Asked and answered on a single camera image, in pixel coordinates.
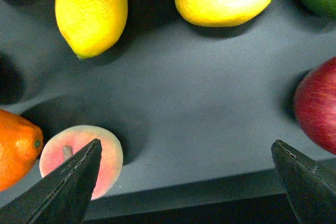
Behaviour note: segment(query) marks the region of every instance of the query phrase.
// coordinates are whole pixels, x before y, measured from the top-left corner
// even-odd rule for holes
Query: dark gray surface
[[[192,26],[174,0],[129,0],[129,6],[120,41],[79,61],[58,31],[54,0],[0,0],[0,64],[9,72],[1,79],[0,108],[39,125],[46,140],[78,124],[115,133],[125,165],[107,196],[124,195],[120,200],[131,205],[132,193],[269,170],[276,139],[313,159],[333,157],[304,135],[290,99],[305,72],[336,54],[335,21],[298,0],[274,0],[235,28]],[[39,179],[36,165],[0,193],[0,206]],[[227,184],[230,197],[181,195],[149,205],[158,210],[281,191],[267,176],[249,181],[255,186],[245,196]],[[117,204],[105,204],[105,217]],[[91,208],[88,216],[98,212]]]

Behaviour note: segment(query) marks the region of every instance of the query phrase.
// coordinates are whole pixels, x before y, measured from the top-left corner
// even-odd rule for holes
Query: peach
[[[39,164],[42,177],[48,175],[95,138],[101,141],[102,153],[96,187],[91,200],[103,196],[120,175],[123,152],[117,137],[101,127],[78,125],[52,137],[42,150]]]

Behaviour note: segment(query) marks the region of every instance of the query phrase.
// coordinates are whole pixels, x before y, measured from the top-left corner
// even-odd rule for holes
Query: peach stem
[[[69,145],[65,145],[63,146],[63,158],[64,161],[66,161],[67,159],[71,158],[72,156],[72,148]]]

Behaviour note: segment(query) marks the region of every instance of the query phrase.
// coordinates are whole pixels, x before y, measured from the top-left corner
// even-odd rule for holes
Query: gray tray
[[[334,164],[296,123],[291,98],[307,71],[336,55],[335,21],[274,0],[241,26],[202,28],[174,0],[129,0],[117,44],[80,61],[54,1],[0,0],[0,108],[39,125],[46,141],[78,124],[120,139],[120,178],[87,219],[284,192],[276,139]],[[0,206],[40,179],[37,162]]]

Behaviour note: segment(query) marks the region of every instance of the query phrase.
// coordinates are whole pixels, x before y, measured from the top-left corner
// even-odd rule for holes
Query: apple
[[[311,70],[299,83],[294,112],[305,134],[336,154],[336,57]]]
[[[96,187],[91,200],[103,196],[120,175],[123,152],[117,137],[101,127],[78,125],[52,137],[41,153],[39,169],[42,177],[48,175],[95,138],[101,141],[102,153]]]

